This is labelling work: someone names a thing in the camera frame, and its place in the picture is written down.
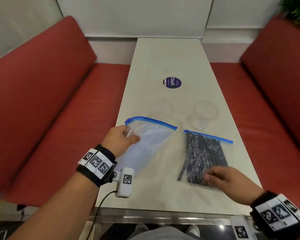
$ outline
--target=shoe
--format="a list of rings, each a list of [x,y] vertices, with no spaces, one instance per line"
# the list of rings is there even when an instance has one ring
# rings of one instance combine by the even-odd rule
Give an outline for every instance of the shoe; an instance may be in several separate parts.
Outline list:
[[[193,233],[197,237],[200,237],[200,231],[199,231],[199,228],[196,225],[189,226],[186,233],[189,233],[189,232]]]
[[[149,228],[148,228],[145,224],[143,224],[143,223],[138,223],[138,224],[136,225],[136,230],[137,230],[137,229],[140,229],[140,228],[145,229],[146,231],[149,230]]]

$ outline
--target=hand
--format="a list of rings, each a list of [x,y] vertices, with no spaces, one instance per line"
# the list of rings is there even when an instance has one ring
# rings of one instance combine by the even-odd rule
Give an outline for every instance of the hand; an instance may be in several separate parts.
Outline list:
[[[204,172],[204,181],[242,205],[251,205],[264,193],[262,188],[233,167],[212,167]]]
[[[132,144],[141,140],[140,136],[135,135],[125,137],[124,132],[126,129],[127,127],[125,125],[112,127],[101,143],[101,145],[110,150],[116,158],[124,154]]]

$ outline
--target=table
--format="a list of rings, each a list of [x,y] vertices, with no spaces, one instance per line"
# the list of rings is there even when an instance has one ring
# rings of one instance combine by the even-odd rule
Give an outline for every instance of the table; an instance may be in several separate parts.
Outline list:
[[[181,86],[167,88],[163,84],[167,77],[180,79]],[[248,215],[249,206],[233,202],[219,190],[177,181],[185,160],[183,130],[191,129],[186,118],[196,101],[208,100],[217,106],[219,116],[204,133],[233,140],[232,155],[226,155],[229,166],[261,185],[198,39],[138,39],[116,125],[134,116],[148,116],[150,103],[158,98],[172,102],[171,123],[178,126],[177,131],[163,155],[153,158],[137,175],[132,196],[122,199],[112,194],[102,207]],[[115,189],[115,182],[101,186],[96,206]]]

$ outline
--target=wristband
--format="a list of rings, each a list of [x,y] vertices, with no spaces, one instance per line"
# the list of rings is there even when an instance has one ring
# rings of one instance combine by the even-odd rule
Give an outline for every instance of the wristband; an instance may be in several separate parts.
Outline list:
[[[267,191],[251,207],[252,219],[268,238],[300,238],[300,210],[284,195]]]
[[[78,162],[77,172],[86,176],[98,187],[112,182],[113,170],[117,162],[111,151],[97,145],[95,149],[90,149]]]

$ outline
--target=seat backrest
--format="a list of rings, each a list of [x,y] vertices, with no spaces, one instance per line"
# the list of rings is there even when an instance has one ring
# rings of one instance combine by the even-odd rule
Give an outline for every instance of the seat backrest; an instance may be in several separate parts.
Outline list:
[[[241,61],[300,143],[300,28],[275,16]]]
[[[0,58],[0,192],[96,60],[68,16]]]

